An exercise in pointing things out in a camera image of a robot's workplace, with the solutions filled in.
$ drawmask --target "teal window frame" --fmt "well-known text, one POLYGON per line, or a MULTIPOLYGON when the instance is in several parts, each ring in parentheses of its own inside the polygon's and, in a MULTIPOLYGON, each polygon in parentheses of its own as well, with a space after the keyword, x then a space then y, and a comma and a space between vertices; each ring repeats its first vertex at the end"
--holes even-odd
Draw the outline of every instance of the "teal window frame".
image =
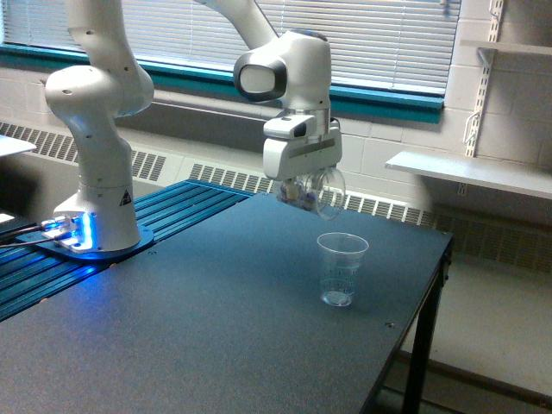
MULTIPOLYGON (((88 64, 85 53, 45 47, 3 43, 0 65, 59 70, 75 64, 88 64)), ((224 97, 239 97, 231 72, 191 66, 178 66, 138 60, 157 86, 185 92, 211 92, 224 97)), ((444 97, 416 93, 377 91, 360 87, 332 85, 329 92, 332 111, 352 116, 376 116, 414 122, 439 123, 444 97)))

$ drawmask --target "window blinds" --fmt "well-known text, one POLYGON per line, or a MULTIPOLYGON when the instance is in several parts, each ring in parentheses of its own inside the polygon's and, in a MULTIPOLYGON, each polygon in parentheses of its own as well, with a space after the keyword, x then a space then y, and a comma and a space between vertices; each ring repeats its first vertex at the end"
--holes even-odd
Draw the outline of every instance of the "window blinds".
MULTIPOLYGON (((332 46, 333 80, 443 95, 461 0, 258 0, 279 32, 309 28, 332 46)), ((247 48, 232 25, 192 0, 122 0, 141 60, 229 71, 247 48)), ((64 0, 3 0, 4 41, 78 50, 64 0)))

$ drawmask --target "heating vent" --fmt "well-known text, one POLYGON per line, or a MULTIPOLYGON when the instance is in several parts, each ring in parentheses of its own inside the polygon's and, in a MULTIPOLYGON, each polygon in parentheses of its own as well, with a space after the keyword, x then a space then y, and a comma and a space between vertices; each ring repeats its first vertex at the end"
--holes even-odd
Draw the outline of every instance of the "heating vent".
MULTIPOLYGON (((272 180, 259 175, 198 163, 193 165, 190 179, 201 179, 251 192, 270 192, 273 186, 272 180)), ((331 194, 323 193, 322 197, 327 199, 331 194)), ((458 253, 540 272, 552 272, 552 237, 547 235, 435 214, 405 203, 367 197, 355 192, 348 193, 345 208, 402 223, 453 232, 455 252, 458 253)))
MULTIPOLYGON (((5 122, 0 122, 0 135, 35 144, 34 154, 78 164, 77 146, 71 136, 5 122)), ((166 157, 163 155, 133 151, 132 176, 156 182, 163 171, 165 162, 166 157)))

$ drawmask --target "shelf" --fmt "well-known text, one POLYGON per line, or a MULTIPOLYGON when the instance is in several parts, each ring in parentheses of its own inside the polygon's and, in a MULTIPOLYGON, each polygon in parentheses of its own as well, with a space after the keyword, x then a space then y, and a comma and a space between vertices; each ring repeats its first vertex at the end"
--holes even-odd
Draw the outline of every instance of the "shelf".
POLYGON ((522 45, 519 43, 502 43, 500 41, 461 41, 461 46, 478 47, 487 50, 496 50, 504 53, 540 54, 552 56, 552 47, 522 45))
POLYGON ((36 147, 26 141, 0 135, 0 157, 32 151, 36 147))
POLYGON ((403 151, 386 162, 392 170, 552 199, 552 171, 509 161, 436 151, 403 151))

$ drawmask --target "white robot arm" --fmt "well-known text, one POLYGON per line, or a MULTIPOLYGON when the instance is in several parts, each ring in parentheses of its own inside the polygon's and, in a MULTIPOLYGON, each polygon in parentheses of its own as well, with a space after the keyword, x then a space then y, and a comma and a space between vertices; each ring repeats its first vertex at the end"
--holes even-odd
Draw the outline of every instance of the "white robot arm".
MULTIPOLYGON (((121 0, 66 0, 69 32, 90 66, 53 73, 46 83, 52 112, 78 149, 78 192, 55 209, 74 217, 75 236, 61 243, 75 253, 113 252, 140 241, 132 192, 131 149, 115 118, 151 104, 154 85, 136 62, 124 31, 121 0)), ((55 237, 53 230, 48 237, 55 237)))
POLYGON ((334 168, 342 157, 342 137, 339 122, 330 118, 327 39, 306 30, 278 37, 255 0, 196 1, 227 17, 253 49, 235 63, 238 91, 253 102, 282 103, 283 113, 264 126, 263 151, 266 176, 283 182, 277 192, 280 200, 312 210, 317 204, 313 198, 327 190, 334 193, 334 204, 342 204, 345 184, 334 168), (330 189, 329 179, 340 188, 330 189), (305 191, 306 187, 314 192, 305 191))

